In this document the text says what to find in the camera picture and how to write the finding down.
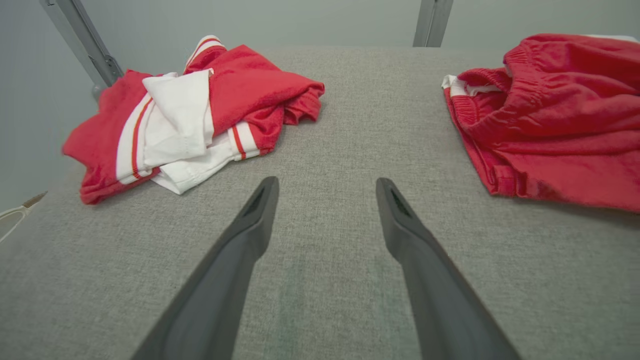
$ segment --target gray upholstered table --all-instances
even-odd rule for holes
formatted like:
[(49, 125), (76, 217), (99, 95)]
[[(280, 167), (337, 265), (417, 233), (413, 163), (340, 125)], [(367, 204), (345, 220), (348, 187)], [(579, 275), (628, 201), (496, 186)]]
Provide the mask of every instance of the gray upholstered table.
[(326, 84), (317, 124), (178, 196), (147, 183), (80, 203), (82, 168), (0, 244), (1, 359), (127, 359), (259, 181), (280, 178), (236, 359), (418, 359), (374, 183), (390, 177), (526, 359), (638, 358), (640, 218), (496, 198), (440, 89), (501, 54), (263, 49)]

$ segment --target folded clothing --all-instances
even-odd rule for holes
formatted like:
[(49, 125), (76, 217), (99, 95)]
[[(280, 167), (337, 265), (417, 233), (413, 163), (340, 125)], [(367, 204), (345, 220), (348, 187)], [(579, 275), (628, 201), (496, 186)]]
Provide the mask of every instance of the folded clothing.
[(128, 70), (73, 130), (63, 153), (86, 167), (86, 204), (153, 179), (175, 193), (230, 160), (271, 152), (283, 124), (316, 120), (324, 85), (283, 72), (246, 46), (199, 41), (184, 74)]
[(640, 211), (640, 44), (540, 34), (504, 64), (442, 85), (489, 192)]

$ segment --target red stripe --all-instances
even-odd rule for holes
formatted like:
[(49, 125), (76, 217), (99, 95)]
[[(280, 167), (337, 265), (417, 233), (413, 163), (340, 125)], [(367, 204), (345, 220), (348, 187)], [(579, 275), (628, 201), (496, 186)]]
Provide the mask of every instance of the red stripe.
[(242, 143), (240, 142), (240, 135), (238, 134), (238, 129), (234, 126), (234, 138), (236, 139), (236, 145), (238, 146), (238, 150), (240, 151), (240, 155), (242, 156), (242, 160), (246, 159), (246, 153), (242, 147)]
[(198, 47), (196, 48), (196, 51), (193, 52), (193, 55), (191, 55), (191, 58), (189, 59), (189, 61), (187, 61), (187, 66), (189, 66), (191, 64), (191, 62), (193, 61), (193, 59), (196, 57), (196, 54), (198, 53), (198, 50), (200, 50), (200, 48), (203, 47), (204, 44), (206, 44), (206, 43), (208, 43), (210, 41), (220, 42), (220, 40), (215, 39), (215, 38), (208, 38), (207, 40), (204, 40), (200, 45), (198, 45)]
[(136, 121), (136, 127), (133, 128), (133, 149), (131, 150), (131, 167), (133, 169), (133, 176), (140, 180), (142, 177), (138, 173), (138, 131), (140, 130), (140, 122), (142, 122), (142, 116), (144, 116), (147, 111), (147, 106), (151, 103), (151, 100), (147, 101), (145, 106), (142, 108), (140, 115), (138, 116), (138, 120)]

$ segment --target white cable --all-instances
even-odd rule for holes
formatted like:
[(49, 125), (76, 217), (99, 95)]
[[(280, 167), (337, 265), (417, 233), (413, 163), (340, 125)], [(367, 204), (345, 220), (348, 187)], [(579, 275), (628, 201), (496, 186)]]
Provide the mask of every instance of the white cable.
[(15, 225), (11, 228), (11, 230), (9, 230), (8, 233), (2, 235), (2, 238), (0, 238), (0, 243), (4, 240), (4, 238), (6, 238), (7, 236), (9, 236), (9, 234), (11, 234), (13, 232), (13, 230), (15, 230), (16, 227), (18, 227), (18, 225), (24, 220), (24, 218), (27, 217), (27, 215), (29, 215), (31, 213), (31, 210), (28, 208), (25, 208), (24, 206), (19, 206), (18, 208), (13, 208), (13, 209), (9, 209), (7, 211), (4, 211), (2, 213), (0, 213), (0, 221), (2, 221), (2, 219), (16, 214), (16, 213), (20, 213), (22, 214), (22, 218), (20, 218), (20, 220), (18, 220), (18, 222), (15, 223)]

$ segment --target gray wall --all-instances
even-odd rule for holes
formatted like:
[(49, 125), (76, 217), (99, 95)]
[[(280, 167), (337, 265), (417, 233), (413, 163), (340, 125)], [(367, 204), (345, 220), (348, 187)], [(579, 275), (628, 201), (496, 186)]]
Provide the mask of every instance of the gray wall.
[(227, 47), (411, 46), (420, 0), (82, 0), (120, 66), (184, 68), (204, 35)]
[(61, 178), (72, 161), (61, 146), (96, 103), (93, 83), (38, 1), (0, 2), (0, 49), (3, 211)]
[(454, 0), (442, 47), (511, 49), (537, 33), (640, 39), (640, 0)]

